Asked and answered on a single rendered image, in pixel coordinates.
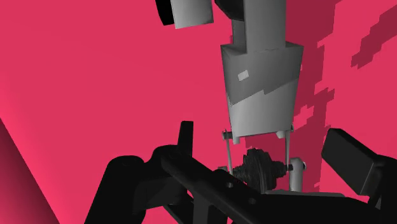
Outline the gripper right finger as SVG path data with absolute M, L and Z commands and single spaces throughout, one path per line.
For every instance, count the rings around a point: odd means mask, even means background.
M 342 129 L 330 128 L 323 160 L 367 206 L 380 212 L 377 224 L 397 224 L 397 159 L 379 155 Z

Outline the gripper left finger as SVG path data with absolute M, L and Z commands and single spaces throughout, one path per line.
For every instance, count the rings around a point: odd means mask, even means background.
M 163 207 L 178 224 L 264 224 L 263 197 L 224 170 L 192 157 L 193 122 L 181 122 L 178 143 L 144 162 L 120 156 L 106 167 L 84 224 L 141 224 Z

